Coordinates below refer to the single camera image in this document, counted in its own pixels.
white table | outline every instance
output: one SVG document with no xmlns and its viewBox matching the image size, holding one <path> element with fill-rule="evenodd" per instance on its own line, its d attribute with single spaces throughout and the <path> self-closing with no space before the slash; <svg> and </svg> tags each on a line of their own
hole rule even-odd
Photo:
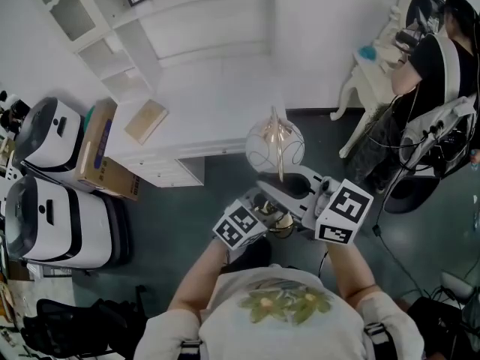
<svg viewBox="0 0 480 360">
<path fill-rule="evenodd" d="M 345 158 L 350 153 L 350 150 L 362 137 L 366 127 L 377 111 L 390 104 L 395 97 L 392 91 L 392 81 L 390 80 L 391 68 L 383 59 L 377 57 L 376 61 L 367 60 L 361 57 L 358 52 L 355 52 L 353 57 L 357 65 L 352 70 L 352 77 L 342 88 L 338 111 L 330 113 L 330 119 L 333 121 L 338 120 L 345 113 L 350 96 L 354 90 L 358 92 L 358 98 L 361 105 L 365 108 L 365 113 L 348 142 L 340 150 L 340 158 Z"/>
<path fill-rule="evenodd" d="M 267 55 L 168 68 L 153 99 L 169 115 L 143 145 L 125 126 L 144 101 L 117 107 L 106 156 L 158 187 L 203 185 L 205 156 L 245 153 L 248 131 L 272 106 L 286 117 Z"/>
</svg>

hand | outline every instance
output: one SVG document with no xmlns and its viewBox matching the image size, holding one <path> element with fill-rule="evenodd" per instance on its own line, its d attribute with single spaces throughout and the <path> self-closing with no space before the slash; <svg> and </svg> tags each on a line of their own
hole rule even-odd
<svg viewBox="0 0 480 360">
<path fill-rule="evenodd" d="M 470 163 L 480 164 L 480 149 L 473 149 L 470 152 Z"/>
<path fill-rule="evenodd" d="M 408 55 L 405 52 L 402 52 L 402 56 L 400 57 L 400 60 L 406 64 L 408 62 Z"/>
</svg>

glass lamp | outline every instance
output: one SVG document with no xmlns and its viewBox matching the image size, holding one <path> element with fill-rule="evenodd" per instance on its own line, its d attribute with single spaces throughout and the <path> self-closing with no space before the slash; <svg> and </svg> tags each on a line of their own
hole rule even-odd
<svg viewBox="0 0 480 360">
<path fill-rule="evenodd" d="M 278 118 L 273 106 L 271 116 L 257 122 L 247 135 L 246 155 L 257 172 L 276 169 L 284 180 L 284 166 L 300 164 L 305 142 L 300 130 L 285 118 Z"/>
</svg>

white t-shirt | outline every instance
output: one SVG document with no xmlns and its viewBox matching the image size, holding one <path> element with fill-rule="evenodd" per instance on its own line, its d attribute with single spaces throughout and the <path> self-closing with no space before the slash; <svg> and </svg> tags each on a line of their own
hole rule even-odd
<svg viewBox="0 0 480 360">
<path fill-rule="evenodd" d="M 368 323 L 384 324 L 398 360 L 422 357 L 416 324 L 385 293 L 354 310 L 310 273 L 255 268 L 218 278 L 202 323 L 187 310 L 150 319 L 134 360 L 176 360 L 182 342 L 199 339 L 201 360 L 366 359 Z"/>
</svg>

black lid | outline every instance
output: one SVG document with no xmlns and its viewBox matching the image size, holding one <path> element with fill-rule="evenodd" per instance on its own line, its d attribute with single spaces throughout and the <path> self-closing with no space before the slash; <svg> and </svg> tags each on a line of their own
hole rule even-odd
<svg viewBox="0 0 480 360">
<path fill-rule="evenodd" d="M 30 109 L 23 120 L 22 129 L 15 139 L 12 161 L 12 165 L 18 170 L 20 163 L 35 152 L 47 138 L 58 102 L 55 97 L 45 97 Z"/>
<path fill-rule="evenodd" d="M 8 255 L 19 259 L 37 241 L 38 189 L 33 176 L 17 181 L 8 191 L 5 208 L 5 238 Z"/>
</svg>

